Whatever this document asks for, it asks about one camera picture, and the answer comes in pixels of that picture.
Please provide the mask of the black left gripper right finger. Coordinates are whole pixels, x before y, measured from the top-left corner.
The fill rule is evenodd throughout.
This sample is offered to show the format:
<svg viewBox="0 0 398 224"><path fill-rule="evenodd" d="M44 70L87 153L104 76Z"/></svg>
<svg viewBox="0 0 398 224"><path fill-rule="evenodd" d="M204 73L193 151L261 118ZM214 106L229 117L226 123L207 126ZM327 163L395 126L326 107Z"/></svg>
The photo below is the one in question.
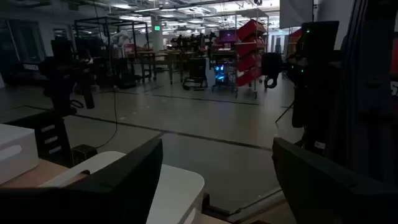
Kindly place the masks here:
<svg viewBox="0 0 398 224"><path fill-rule="evenodd" d="M398 187L274 138L272 159L297 224L398 224Z"/></svg>

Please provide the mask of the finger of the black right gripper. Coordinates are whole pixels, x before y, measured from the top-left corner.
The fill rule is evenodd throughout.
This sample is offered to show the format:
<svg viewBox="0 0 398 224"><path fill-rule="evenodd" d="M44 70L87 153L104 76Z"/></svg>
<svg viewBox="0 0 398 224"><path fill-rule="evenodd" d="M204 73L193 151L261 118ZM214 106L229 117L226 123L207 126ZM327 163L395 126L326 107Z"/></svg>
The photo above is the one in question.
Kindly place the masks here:
<svg viewBox="0 0 398 224"><path fill-rule="evenodd" d="M95 107L93 95L90 88L83 88L83 96L87 109L93 109Z"/></svg>

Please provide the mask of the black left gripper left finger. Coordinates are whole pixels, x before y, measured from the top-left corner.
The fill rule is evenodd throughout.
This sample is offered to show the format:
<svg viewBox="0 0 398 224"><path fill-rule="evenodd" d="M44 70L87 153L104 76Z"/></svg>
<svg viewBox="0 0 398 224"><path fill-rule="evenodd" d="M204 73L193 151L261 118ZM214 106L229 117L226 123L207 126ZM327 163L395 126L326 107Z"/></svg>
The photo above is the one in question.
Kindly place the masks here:
<svg viewBox="0 0 398 224"><path fill-rule="evenodd" d="M146 224L162 159L153 138L65 187L0 189L0 224Z"/></svg>

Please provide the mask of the black floor box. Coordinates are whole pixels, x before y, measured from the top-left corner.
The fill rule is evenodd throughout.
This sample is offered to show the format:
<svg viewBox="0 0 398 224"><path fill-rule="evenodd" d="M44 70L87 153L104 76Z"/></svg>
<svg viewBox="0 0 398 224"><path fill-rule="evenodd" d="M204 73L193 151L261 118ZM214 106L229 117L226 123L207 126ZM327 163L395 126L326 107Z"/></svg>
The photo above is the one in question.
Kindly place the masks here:
<svg viewBox="0 0 398 224"><path fill-rule="evenodd" d="M95 147L86 144L80 144L72 148L73 165L78 165L91 157L97 155Z"/></svg>

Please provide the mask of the dark glass door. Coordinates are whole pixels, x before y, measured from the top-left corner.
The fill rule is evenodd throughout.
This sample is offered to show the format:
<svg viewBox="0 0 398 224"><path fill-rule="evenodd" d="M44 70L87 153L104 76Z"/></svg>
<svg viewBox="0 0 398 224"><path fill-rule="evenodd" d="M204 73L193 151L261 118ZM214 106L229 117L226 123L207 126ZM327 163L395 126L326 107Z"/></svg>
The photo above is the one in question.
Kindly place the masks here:
<svg viewBox="0 0 398 224"><path fill-rule="evenodd" d="M37 22L0 18L0 74L6 84L42 84L39 65L45 58Z"/></svg>

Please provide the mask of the black tripod leg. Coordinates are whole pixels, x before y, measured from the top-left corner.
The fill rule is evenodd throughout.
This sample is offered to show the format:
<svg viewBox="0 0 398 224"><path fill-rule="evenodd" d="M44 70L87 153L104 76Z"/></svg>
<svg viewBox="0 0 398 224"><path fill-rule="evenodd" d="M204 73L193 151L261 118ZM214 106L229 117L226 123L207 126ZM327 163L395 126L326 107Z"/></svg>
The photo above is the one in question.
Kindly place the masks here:
<svg viewBox="0 0 398 224"><path fill-rule="evenodd" d="M281 118L283 118L283 116L291 109L293 109L294 107L294 101L289 105L289 106L284 106L283 108L285 109L280 116L275 120L275 123L278 123L280 121Z"/></svg>

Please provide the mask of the black rolling cart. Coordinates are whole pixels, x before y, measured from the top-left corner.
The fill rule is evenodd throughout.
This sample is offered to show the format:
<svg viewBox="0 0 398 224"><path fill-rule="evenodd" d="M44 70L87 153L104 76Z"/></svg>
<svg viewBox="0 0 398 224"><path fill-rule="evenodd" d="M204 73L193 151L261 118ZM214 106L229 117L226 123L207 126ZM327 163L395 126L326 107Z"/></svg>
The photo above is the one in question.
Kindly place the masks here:
<svg viewBox="0 0 398 224"><path fill-rule="evenodd" d="M182 86L184 90L203 91L207 89L206 59L190 58L188 60L188 77L184 78Z"/></svg>

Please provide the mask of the black robot workstation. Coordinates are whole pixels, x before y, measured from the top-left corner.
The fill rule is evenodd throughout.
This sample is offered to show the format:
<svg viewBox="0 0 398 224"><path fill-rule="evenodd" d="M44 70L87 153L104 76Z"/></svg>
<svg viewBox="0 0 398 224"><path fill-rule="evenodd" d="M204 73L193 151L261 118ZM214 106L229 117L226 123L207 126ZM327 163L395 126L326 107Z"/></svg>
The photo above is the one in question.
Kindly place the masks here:
<svg viewBox="0 0 398 224"><path fill-rule="evenodd" d="M189 36L178 35L171 39L170 48L184 52L202 52L211 49L215 39L216 34L214 32L210 32L208 35L202 33Z"/></svg>

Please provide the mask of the black equipment stand with LEDs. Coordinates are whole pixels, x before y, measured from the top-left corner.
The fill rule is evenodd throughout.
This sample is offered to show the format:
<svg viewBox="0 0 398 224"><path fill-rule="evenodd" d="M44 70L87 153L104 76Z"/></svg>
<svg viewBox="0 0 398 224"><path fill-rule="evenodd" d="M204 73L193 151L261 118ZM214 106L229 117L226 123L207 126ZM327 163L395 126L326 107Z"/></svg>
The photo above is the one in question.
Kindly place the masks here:
<svg viewBox="0 0 398 224"><path fill-rule="evenodd" d="M303 128L297 145L322 155L334 105L340 69L335 40L339 21L302 24L296 51L287 61L288 77L294 84L292 126Z"/></svg>

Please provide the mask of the computer with blue lights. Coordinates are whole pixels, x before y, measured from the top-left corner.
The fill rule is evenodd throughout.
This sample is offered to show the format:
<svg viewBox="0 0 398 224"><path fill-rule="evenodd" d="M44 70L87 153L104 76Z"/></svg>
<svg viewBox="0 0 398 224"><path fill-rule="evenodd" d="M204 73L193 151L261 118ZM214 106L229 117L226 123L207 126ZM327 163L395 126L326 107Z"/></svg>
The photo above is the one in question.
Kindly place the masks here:
<svg viewBox="0 0 398 224"><path fill-rule="evenodd" d="M215 83L226 83L228 81L228 74L226 71L226 64L216 64L214 67Z"/></svg>

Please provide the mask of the black chair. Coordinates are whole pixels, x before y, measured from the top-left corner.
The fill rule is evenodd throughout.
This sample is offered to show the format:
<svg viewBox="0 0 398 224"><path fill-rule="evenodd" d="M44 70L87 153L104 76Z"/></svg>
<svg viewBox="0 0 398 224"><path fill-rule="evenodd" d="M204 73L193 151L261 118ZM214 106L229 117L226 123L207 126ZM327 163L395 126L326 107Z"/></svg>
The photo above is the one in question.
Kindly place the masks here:
<svg viewBox="0 0 398 224"><path fill-rule="evenodd" d="M265 52L261 58L261 75L265 76L264 88L275 88L279 73L282 71L281 55L275 52Z"/></svg>

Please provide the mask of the purple lit monitor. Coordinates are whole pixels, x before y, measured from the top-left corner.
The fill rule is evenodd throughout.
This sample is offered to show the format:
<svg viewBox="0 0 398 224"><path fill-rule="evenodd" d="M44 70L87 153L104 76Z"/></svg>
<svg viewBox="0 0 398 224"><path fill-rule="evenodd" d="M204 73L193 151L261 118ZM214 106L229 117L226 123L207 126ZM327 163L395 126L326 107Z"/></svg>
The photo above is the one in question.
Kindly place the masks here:
<svg viewBox="0 0 398 224"><path fill-rule="evenodd" d="M236 29L220 30L219 42L220 43L234 43L239 40Z"/></svg>

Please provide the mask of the rack with red bins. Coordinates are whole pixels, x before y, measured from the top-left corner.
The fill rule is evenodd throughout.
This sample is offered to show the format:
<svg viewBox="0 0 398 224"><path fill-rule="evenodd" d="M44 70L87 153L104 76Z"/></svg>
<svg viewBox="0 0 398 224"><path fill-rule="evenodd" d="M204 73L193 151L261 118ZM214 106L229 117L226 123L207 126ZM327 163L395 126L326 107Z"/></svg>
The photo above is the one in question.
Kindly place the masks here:
<svg viewBox="0 0 398 224"><path fill-rule="evenodd" d="M248 21L236 29L236 86L247 85L256 99L257 83L261 77L261 58L267 52L269 16L258 8L241 11L240 15Z"/></svg>

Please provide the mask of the white hanging screen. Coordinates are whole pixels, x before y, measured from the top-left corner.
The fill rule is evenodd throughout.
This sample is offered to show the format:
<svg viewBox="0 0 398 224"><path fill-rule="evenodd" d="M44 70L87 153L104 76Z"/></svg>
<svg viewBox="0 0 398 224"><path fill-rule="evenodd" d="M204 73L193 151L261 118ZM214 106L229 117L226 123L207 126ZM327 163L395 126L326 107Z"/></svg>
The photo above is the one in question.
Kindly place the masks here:
<svg viewBox="0 0 398 224"><path fill-rule="evenodd" d="M313 0L280 0L279 28L300 27L313 21Z"/></svg>

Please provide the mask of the black cage frame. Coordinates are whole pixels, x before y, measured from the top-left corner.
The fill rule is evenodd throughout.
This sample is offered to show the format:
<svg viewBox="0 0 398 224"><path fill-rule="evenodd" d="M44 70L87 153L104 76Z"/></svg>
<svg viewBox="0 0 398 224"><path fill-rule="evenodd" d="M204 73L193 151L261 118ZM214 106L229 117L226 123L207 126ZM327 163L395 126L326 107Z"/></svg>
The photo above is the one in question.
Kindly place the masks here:
<svg viewBox="0 0 398 224"><path fill-rule="evenodd" d="M119 86L138 82L134 75L141 69L133 67L127 55L151 50L149 23L127 17L96 16L75 20L73 31L78 55L93 59L98 78L112 79Z"/></svg>

